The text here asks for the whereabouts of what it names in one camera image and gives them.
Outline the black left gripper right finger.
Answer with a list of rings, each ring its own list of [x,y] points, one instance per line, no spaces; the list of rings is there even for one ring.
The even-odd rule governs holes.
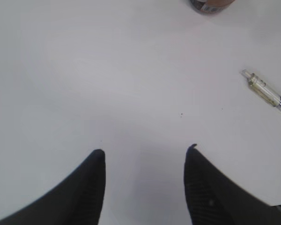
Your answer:
[[[184,188],[194,225],[281,225],[281,211],[231,181],[195,144],[185,155]]]

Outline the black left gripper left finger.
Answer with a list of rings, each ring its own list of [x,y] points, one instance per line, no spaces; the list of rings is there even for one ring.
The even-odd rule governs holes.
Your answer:
[[[56,187],[0,225],[97,225],[105,186],[105,152],[97,149]]]

